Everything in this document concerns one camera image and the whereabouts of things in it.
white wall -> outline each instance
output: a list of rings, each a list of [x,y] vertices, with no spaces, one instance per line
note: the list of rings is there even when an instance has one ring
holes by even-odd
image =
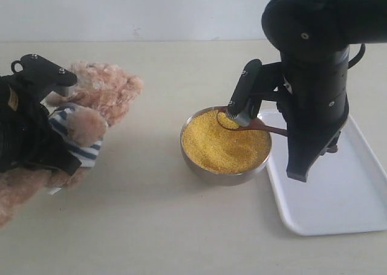
[[[262,39],[269,0],[0,0],[0,41]]]

plastic tray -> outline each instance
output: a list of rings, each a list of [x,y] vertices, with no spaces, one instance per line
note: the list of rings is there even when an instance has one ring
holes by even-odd
[[[276,110],[258,117],[267,125],[286,127]],[[352,117],[338,153],[321,156],[306,183],[286,176],[287,139],[272,138],[267,169],[281,219],[291,231],[317,236],[387,230],[387,176]]]

blue and white striped shirt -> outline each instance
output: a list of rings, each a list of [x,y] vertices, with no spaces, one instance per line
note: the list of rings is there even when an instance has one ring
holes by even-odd
[[[90,147],[80,147],[68,136],[67,115],[73,113],[78,105],[67,103],[57,108],[51,115],[48,121],[52,125],[53,130],[59,133],[67,147],[67,150],[77,157],[82,163],[81,167],[92,168],[96,164],[102,141],[98,140]]]

white table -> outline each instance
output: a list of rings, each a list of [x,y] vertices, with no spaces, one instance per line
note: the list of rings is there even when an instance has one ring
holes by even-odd
[[[386,50],[369,46],[348,80],[351,114],[385,169]],[[0,274],[387,274],[387,233],[296,236],[279,218],[266,172],[209,187],[184,164],[185,120],[227,103],[250,59],[278,61],[267,41],[0,44],[0,73],[27,53],[63,66],[117,63],[145,89],[106,136],[88,179],[40,193],[0,231]]]

teddy bear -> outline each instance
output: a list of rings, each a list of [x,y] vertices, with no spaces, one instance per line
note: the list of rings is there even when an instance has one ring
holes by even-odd
[[[75,174],[60,170],[18,167],[0,176],[0,228],[10,222],[16,208],[43,188],[67,189],[86,177],[96,163],[106,131],[122,121],[142,93],[139,76],[109,63],[75,62],[68,69],[78,83],[71,95],[54,92],[45,99],[54,108],[51,127],[62,136],[67,150],[81,162]]]

